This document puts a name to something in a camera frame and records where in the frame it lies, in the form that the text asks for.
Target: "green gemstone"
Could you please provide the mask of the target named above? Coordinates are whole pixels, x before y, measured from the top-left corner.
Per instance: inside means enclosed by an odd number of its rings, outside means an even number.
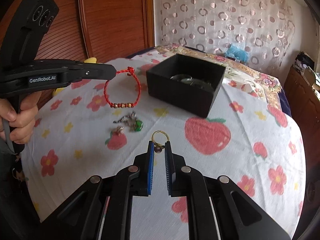
[[[140,132],[142,127],[143,127],[143,122],[141,120],[137,119],[136,120],[136,124],[134,126],[134,131],[135,132]]]

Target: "black box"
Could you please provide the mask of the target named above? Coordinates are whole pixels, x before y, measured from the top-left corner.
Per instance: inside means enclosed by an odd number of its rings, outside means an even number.
[[[219,92],[226,68],[195,57],[176,54],[147,71],[149,95],[206,118]],[[211,84],[206,91],[170,79],[187,74]]]

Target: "gold ring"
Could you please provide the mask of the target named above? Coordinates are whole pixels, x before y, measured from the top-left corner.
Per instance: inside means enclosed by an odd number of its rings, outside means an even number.
[[[155,141],[154,136],[155,136],[156,133],[162,133],[162,134],[164,134],[164,135],[166,136],[166,138],[167,138],[167,141],[170,141],[169,136],[168,136],[164,131],[160,131],[160,130],[159,130],[159,131],[155,131],[155,132],[152,134],[151,141],[153,141],[154,145],[160,147],[161,149],[164,149],[164,145],[161,145],[160,143],[157,143],[157,142]]]

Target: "white wall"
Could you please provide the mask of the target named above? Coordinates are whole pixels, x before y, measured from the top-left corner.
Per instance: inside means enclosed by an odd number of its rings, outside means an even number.
[[[314,61],[317,60],[319,39],[316,36],[316,21],[306,4],[301,0],[287,0],[292,7],[295,23],[293,40],[287,49],[286,55],[280,67],[279,78],[282,85],[287,78],[289,69],[300,51],[306,52]],[[160,15],[161,1],[154,0],[155,11],[155,44],[162,44],[162,17]]]

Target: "human hand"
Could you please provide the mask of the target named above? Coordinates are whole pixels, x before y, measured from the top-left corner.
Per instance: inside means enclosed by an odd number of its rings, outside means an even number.
[[[10,133],[11,141],[17,144],[25,144],[29,141],[36,122],[35,116],[38,113],[37,103],[40,96],[41,91],[26,96],[21,102],[19,114],[7,99],[0,99],[0,117],[8,120],[11,127],[17,127]],[[5,140],[2,118],[0,118],[0,137]]]

